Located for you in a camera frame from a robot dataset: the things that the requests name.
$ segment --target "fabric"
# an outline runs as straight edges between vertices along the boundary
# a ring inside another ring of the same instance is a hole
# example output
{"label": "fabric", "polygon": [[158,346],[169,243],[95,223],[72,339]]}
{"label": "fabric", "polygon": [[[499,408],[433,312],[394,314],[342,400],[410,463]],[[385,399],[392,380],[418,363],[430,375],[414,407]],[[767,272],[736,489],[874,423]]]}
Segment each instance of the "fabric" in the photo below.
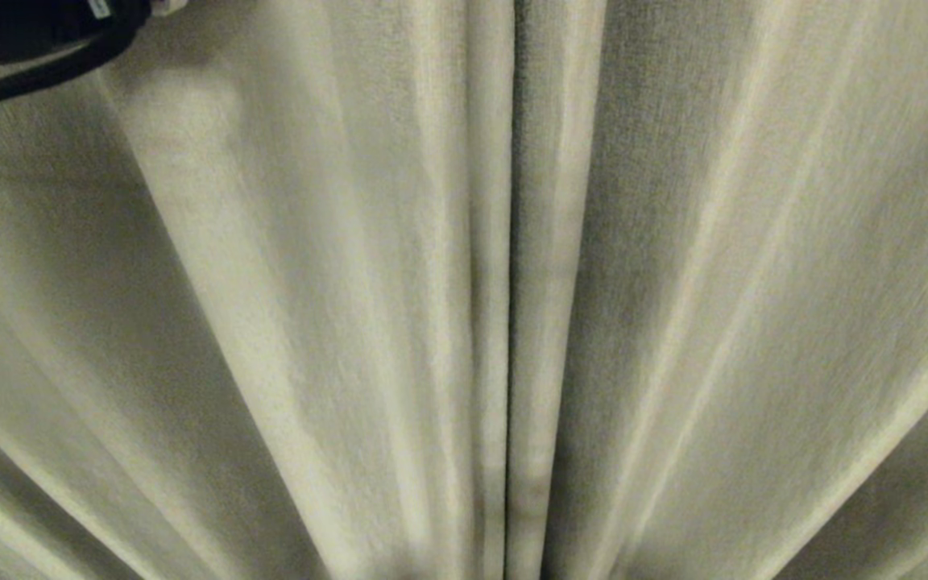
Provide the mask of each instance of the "fabric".
{"label": "fabric", "polygon": [[0,106],[0,579],[928,579],[928,1],[196,0]]}

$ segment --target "cable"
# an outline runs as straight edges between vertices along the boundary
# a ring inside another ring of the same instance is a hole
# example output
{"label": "cable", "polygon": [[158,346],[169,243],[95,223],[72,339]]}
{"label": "cable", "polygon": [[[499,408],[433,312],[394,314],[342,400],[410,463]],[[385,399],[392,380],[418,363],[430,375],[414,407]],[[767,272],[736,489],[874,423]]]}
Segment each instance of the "cable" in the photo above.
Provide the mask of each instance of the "cable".
{"label": "cable", "polygon": [[130,47],[150,16],[148,0],[110,0],[114,25],[74,52],[52,62],[0,78],[0,101],[41,91],[73,80],[110,62]]}

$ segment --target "black cable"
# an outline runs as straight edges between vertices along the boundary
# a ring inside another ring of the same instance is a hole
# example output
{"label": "black cable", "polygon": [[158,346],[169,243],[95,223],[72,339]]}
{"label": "black cable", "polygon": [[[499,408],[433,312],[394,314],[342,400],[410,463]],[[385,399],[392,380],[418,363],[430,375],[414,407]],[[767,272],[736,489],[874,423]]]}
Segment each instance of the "black cable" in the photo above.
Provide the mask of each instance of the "black cable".
{"label": "black cable", "polygon": [[0,80],[0,101],[55,87],[110,62],[130,47],[148,16],[145,0],[114,0],[114,29],[55,61]]}

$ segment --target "curtain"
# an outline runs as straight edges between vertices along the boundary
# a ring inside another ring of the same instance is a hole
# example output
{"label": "curtain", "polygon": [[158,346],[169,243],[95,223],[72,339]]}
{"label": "curtain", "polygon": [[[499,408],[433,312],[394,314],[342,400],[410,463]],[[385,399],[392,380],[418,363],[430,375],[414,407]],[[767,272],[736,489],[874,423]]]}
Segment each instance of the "curtain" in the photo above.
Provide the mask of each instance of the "curtain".
{"label": "curtain", "polygon": [[0,107],[0,579],[928,579],[928,1],[196,0]]}

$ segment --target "black object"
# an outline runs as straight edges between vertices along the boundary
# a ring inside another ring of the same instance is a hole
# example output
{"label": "black object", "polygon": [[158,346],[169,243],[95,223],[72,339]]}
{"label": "black object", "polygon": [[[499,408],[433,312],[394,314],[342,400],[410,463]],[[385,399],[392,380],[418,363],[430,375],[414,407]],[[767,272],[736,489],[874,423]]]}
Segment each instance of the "black object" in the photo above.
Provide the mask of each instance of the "black object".
{"label": "black object", "polygon": [[150,0],[0,0],[0,64],[60,54],[0,78],[0,101],[110,62],[130,47],[150,12]]}

